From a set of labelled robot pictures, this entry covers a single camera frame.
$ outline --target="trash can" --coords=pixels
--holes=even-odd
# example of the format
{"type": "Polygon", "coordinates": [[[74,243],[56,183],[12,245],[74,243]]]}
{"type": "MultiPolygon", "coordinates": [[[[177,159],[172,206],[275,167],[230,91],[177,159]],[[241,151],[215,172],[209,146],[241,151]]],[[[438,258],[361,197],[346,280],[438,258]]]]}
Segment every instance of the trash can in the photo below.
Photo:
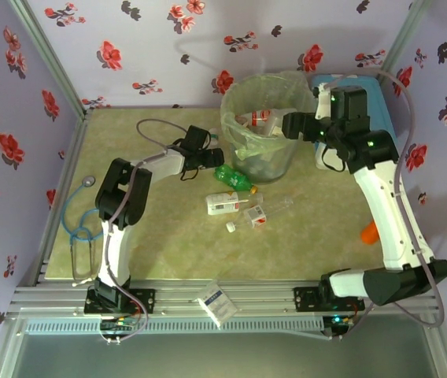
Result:
{"type": "Polygon", "coordinates": [[[290,167],[297,140],[262,136],[236,122],[235,117],[262,109],[295,108],[315,112],[316,100],[303,72],[254,75],[231,85],[220,107],[223,137],[231,144],[231,162],[253,183],[271,183],[290,167]]]}

